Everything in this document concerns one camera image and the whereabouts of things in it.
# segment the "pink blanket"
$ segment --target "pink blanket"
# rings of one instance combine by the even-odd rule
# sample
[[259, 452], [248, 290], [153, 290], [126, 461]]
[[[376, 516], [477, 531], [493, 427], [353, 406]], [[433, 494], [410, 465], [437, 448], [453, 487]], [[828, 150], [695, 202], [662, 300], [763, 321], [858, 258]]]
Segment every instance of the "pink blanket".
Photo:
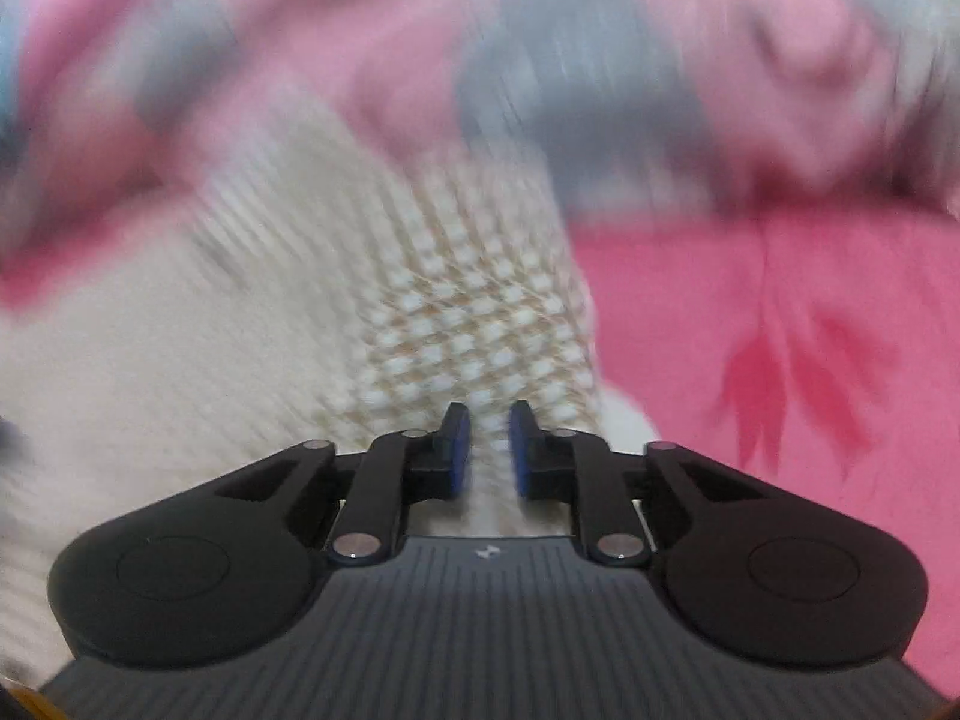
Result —
[[[192, 181], [256, 111], [250, 101], [290, 74], [386, 151], [429, 142], [450, 122], [443, 109], [417, 108], [417, 95], [406, 100], [403, 84], [422, 79], [397, 63], [435, 56], [450, 34], [397, 23], [414, 23], [434, 2], [301, 2], [176, 134], [168, 175]], [[403, 52], [391, 50], [397, 41]], [[430, 79], [437, 98], [452, 96], [448, 74]], [[377, 94], [392, 100], [388, 109], [371, 103]], [[391, 138], [397, 122], [402, 137]], [[853, 159], [850, 143], [828, 151]], [[76, 247], [93, 251], [88, 244], [111, 232], [91, 231]], [[919, 212], [784, 212], [668, 235], [581, 230], [576, 239], [608, 381], [664, 437], [909, 544], [931, 597], [908, 659], [939, 689], [960, 692], [960, 228]], [[76, 253], [66, 252], [65, 266]], [[7, 300], [34, 296], [52, 272], [8, 277]]]

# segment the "round joint cover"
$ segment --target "round joint cover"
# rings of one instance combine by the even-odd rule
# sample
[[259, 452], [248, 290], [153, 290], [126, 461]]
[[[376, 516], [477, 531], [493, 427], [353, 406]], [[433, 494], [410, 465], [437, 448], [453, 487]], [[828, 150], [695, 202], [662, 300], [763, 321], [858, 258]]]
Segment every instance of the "round joint cover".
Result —
[[75, 652], [178, 668], [270, 640], [295, 619], [312, 581], [309, 555], [276, 518], [211, 496], [85, 533], [56, 560], [49, 597]]
[[796, 498], [698, 512], [666, 557], [664, 584], [680, 615], [720, 647], [807, 668], [898, 655], [928, 590], [899, 541]]

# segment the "woven fabric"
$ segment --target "woven fabric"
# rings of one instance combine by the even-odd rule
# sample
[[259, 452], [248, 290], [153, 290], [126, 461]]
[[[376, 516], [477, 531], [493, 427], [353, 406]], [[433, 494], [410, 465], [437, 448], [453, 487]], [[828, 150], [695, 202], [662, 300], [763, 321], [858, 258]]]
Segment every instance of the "woven fabric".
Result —
[[518, 398], [596, 429], [589, 300], [547, 187], [513, 152], [399, 175], [294, 94], [194, 228], [0, 328], [0, 413], [26, 446], [3, 481], [0, 655], [62, 662], [43, 576], [85, 528], [309, 437], [432, 428], [451, 400], [474, 418], [470, 492], [415, 528], [565, 531], [518, 504], [505, 443]]

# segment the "beige fabric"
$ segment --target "beige fabric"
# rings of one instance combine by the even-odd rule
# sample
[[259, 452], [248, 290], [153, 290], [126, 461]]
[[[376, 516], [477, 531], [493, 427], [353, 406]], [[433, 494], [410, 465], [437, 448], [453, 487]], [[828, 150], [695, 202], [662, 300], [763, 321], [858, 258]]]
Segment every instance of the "beige fabric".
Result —
[[475, 420], [469, 498], [416, 526], [565, 531], [517, 504], [504, 442], [519, 397], [596, 429], [589, 303], [546, 186], [516, 154], [397, 175], [293, 94], [202, 223], [0, 326], [0, 413], [28, 447], [3, 483], [2, 656], [62, 662], [43, 576], [84, 529], [309, 437], [430, 428], [454, 399]]

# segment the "pink bed sheet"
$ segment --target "pink bed sheet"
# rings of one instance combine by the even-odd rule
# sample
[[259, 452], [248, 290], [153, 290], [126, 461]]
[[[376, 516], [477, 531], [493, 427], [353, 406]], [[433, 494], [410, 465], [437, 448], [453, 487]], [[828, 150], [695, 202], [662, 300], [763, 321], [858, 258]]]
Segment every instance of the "pink bed sheet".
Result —
[[908, 544], [907, 660], [960, 693], [960, 226], [784, 212], [576, 248], [605, 378], [662, 436]]

